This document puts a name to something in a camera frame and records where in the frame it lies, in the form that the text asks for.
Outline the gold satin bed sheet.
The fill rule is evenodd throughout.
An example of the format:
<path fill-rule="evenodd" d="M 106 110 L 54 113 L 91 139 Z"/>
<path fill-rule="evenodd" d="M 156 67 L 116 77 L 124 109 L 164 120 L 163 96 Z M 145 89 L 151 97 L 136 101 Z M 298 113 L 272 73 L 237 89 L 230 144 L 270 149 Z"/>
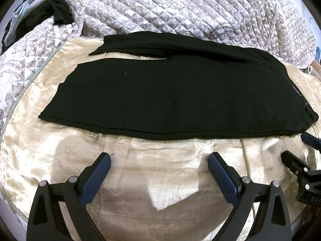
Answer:
<path fill-rule="evenodd" d="M 28 220 L 40 181 L 64 182 L 101 152 L 111 155 L 112 167 L 87 209 L 107 240 L 213 239 L 232 210 L 208 171 L 207 158 L 214 151 L 241 176 L 257 183 L 278 181 L 293 225 L 312 219 L 296 201 L 297 179 L 280 158 L 289 150 L 311 169 L 320 169 L 320 153 L 300 136 L 147 141 L 40 120 L 58 85 L 78 64 L 102 59 L 90 55 L 102 43 L 100 38 L 65 42 L 25 91 L 7 124 L 1 142 L 1 191 L 19 226 Z"/>

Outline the light blue cloth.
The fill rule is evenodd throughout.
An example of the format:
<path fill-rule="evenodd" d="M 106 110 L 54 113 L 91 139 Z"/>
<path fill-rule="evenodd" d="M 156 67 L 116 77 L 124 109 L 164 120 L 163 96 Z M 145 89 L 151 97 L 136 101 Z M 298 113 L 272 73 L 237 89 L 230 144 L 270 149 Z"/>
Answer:
<path fill-rule="evenodd" d="M 23 0 L 23 2 L 12 13 L 6 31 L 3 36 L 3 47 L 10 47 L 15 43 L 17 38 L 17 29 L 19 24 L 27 17 L 34 9 L 39 7 L 47 0 Z"/>

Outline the floral quilted comforter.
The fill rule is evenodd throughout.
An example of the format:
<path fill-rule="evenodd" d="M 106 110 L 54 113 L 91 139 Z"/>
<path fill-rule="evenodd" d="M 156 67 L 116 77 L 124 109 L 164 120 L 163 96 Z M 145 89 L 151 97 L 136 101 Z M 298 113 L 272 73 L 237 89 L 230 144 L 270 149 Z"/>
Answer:
<path fill-rule="evenodd" d="M 315 37 L 290 0 L 67 0 L 74 22 L 50 17 L 1 56 L 1 130 L 29 85 L 67 40 L 135 32 L 171 33 L 256 48 L 306 67 Z"/>

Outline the black garment pile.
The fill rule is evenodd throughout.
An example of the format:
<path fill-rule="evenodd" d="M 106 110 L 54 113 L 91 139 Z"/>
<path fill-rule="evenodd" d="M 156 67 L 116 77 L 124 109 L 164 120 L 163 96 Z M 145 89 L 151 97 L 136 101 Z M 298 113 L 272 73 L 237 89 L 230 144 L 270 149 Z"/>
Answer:
<path fill-rule="evenodd" d="M 50 17 L 54 18 L 55 25 L 67 25 L 74 22 L 73 16 L 69 10 L 69 6 L 67 5 L 67 2 L 65 0 L 47 0 L 39 7 L 34 9 L 19 24 L 17 29 L 18 39 L 15 42 L 20 40 L 20 38 L 22 38 L 28 32 L 32 31 L 37 25 L 41 24 L 44 20 Z M 3 47 L 4 33 L 1 40 L 1 53 L 4 53 L 9 48 Z"/>

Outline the black pants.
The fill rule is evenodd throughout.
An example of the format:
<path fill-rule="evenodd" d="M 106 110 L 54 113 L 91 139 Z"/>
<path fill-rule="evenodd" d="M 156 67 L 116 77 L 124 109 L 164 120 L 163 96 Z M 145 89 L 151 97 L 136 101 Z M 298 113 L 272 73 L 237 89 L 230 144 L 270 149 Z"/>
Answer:
<path fill-rule="evenodd" d="M 109 35 L 39 118 L 148 140 L 291 136 L 318 121 L 270 53 L 171 33 Z"/>

